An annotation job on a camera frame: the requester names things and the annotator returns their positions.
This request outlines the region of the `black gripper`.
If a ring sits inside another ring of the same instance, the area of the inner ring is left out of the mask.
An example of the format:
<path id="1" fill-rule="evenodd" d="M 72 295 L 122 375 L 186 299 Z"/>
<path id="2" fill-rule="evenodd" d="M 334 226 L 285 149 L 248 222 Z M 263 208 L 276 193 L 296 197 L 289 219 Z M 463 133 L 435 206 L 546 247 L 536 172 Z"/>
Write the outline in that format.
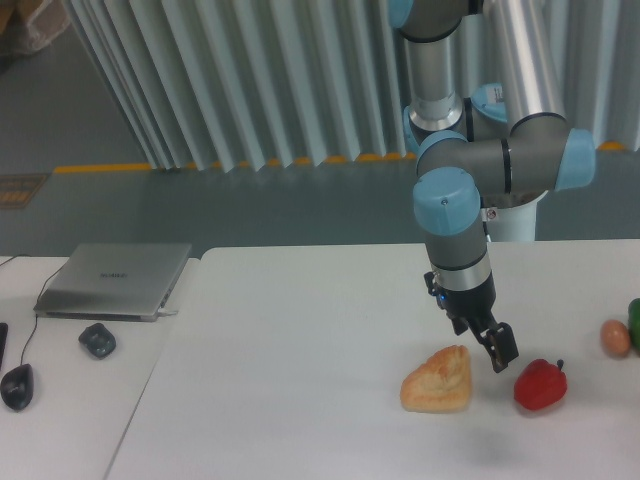
<path id="1" fill-rule="evenodd" d="M 435 298 L 438 307 L 444 310 L 452 323 L 456 336 L 470 330 L 484 346 L 493 371 L 500 373 L 518 357 L 518 346 L 511 326 L 497 323 L 492 308 L 496 299 L 493 275 L 470 290 L 455 291 L 436 282 L 433 272 L 424 275 L 428 293 Z"/>

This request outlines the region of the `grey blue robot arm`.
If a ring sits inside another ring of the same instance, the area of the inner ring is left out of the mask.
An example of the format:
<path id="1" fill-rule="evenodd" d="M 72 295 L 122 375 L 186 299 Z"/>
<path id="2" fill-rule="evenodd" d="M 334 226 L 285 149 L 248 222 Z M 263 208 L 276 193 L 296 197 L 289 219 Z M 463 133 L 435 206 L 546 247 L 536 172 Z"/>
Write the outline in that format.
<path id="1" fill-rule="evenodd" d="M 483 209 L 490 199 L 590 184 L 593 137 L 567 123 L 537 2 L 392 1 L 388 15 L 410 64 L 403 122 L 417 157 L 413 208 L 431 264 L 425 282 L 455 333 L 471 332 L 502 371 L 518 348 L 511 327 L 492 314 Z M 487 19 L 497 44 L 502 118 L 455 89 L 452 37 L 464 18 L 476 15 Z"/>

